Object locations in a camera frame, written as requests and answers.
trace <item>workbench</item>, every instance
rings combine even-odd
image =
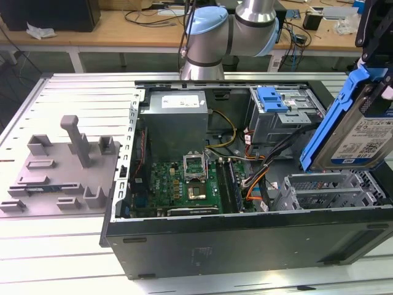
[[[292,81],[293,74],[226,73],[225,78]],[[346,78],[342,73],[296,76],[297,81],[322,81],[333,96]],[[177,73],[55,74],[40,79],[0,135],[0,200],[8,198],[7,188],[29,154],[26,144],[32,134],[46,133],[53,143],[68,142],[60,119],[73,114],[79,116],[79,130],[89,141],[100,135],[122,140],[134,81],[177,79]],[[68,295],[87,290],[94,295],[114,291],[132,295],[284,294],[309,286],[316,290],[307,295],[370,295],[393,289],[393,238],[353,265],[129,281],[112,250],[98,245],[102,225],[102,215],[0,219],[0,294]]]
[[[328,0],[334,6],[350,6]],[[317,0],[311,3],[297,3],[281,1],[287,9],[299,9],[302,19],[292,20],[296,25],[301,26],[305,12],[309,6],[325,6]],[[153,15],[138,18],[139,22],[153,22],[170,17],[170,15]],[[5,24],[0,24],[5,29],[10,39],[19,46],[20,50],[32,52],[67,52],[72,61],[76,73],[84,73],[85,68],[79,57],[81,52],[119,52],[120,63],[125,66],[124,53],[145,52],[145,53],[177,53],[181,40],[183,27],[177,20],[171,20],[174,25],[163,28],[148,28],[138,26],[125,21],[122,11],[101,11],[101,19],[96,28],[91,33],[79,33],[71,31],[57,31],[56,37],[37,40],[24,31],[11,32]],[[336,21],[322,20],[317,31],[309,31],[313,41],[304,51],[307,56],[324,57],[360,57],[360,51],[355,47],[355,34],[339,36],[334,32],[333,26]],[[283,31],[280,41],[270,52],[271,59],[268,71],[278,71],[281,58],[286,54],[290,46],[290,37],[287,31]],[[15,47],[0,34],[0,51],[12,53]],[[7,55],[13,64],[16,60],[13,54]]]

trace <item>ram slot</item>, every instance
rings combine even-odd
[[[232,163],[216,161],[216,172],[223,212],[239,213],[242,203]]]

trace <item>floor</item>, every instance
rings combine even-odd
[[[44,73],[73,73],[68,54],[62,52],[31,52],[29,58]],[[82,53],[81,59],[89,73],[109,72],[175,72],[177,71],[177,55],[166,54],[162,58],[159,53],[126,53],[127,67],[120,66],[117,53]],[[238,71],[266,71],[270,57],[240,57]],[[299,72],[333,71],[332,57],[304,57],[299,64]],[[337,71],[346,71],[353,58],[342,58]],[[290,71],[291,66],[284,65],[281,71]],[[24,56],[19,57],[18,64],[0,73],[0,132],[3,131],[21,103],[29,94],[40,74]]]

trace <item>gray cylindrical robot link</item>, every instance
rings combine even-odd
[[[181,79],[222,80],[224,55],[267,54],[276,40],[272,36],[278,32],[273,4],[274,0],[245,0],[236,8],[236,15],[229,16],[222,7],[196,10]]]

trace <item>green circuit board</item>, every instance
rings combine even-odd
[[[236,178],[240,182],[244,179],[244,167],[239,161],[233,162]],[[199,173],[203,171],[201,162],[187,162],[188,173]],[[152,174],[150,178],[149,207],[203,207],[213,206],[222,212],[220,192],[217,185],[216,165],[215,162],[208,162],[207,179],[201,181],[199,185],[206,188],[206,198],[190,200],[189,189],[190,181],[187,182],[184,177],[183,162],[158,162],[152,165]]]

